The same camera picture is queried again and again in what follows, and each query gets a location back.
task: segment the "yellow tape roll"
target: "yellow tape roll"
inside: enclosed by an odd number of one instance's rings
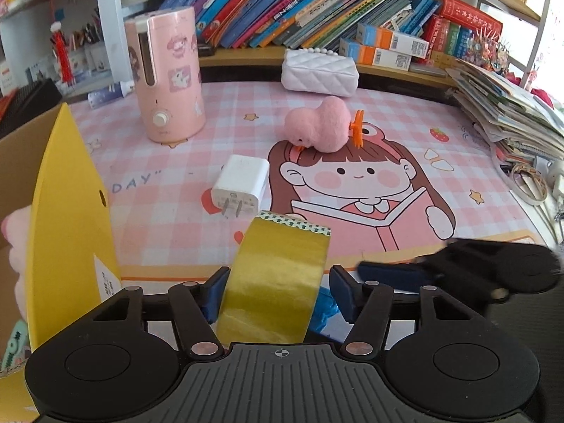
[[[217,335],[232,342],[304,341],[319,292],[330,229],[261,212],[235,258]]]

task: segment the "cartoon hand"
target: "cartoon hand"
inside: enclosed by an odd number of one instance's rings
[[[429,225],[433,228],[437,237],[441,240],[446,240],[447,238],[452,237],[454,230],[452,228],[452,224],[450,223],[450,219],[443,210],[435,206],[430,206],[427,207],[425,213],[427,213]]]

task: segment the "pink humidifier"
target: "pink humidifier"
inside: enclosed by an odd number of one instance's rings
[[[125,22],[129,60],[147,136],[185,140],[205,123],[194,9],[157,11]]]

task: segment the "pink stuffed duck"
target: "pink stuffed duck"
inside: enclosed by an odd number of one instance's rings
[[[16,303],[24,320],[27,320],[25,309],[25,262],[27,252],[27,237],[29,236],[29,222],[31,220],[32,207],[27,206],[16,210],[6,216],[0,230],[9,244],[12,245],[8,259],[12,269],[20,274],[14,292]]]
[[[294,146],[314,147],[322,153],[334,153],[346,145],[352,130],[355,145],[362,147],[362,118],[364,111],[356,112],[355,120],[343,100],[327,97],[317,108],[292,109],[284,120],[286,138]]]

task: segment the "white quilted bag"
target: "white quilted bag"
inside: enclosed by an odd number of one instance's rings
[[[287,50],[282,85],[289,91],[350,97],[358,87],[358,71],[349,57],[307,50]]]

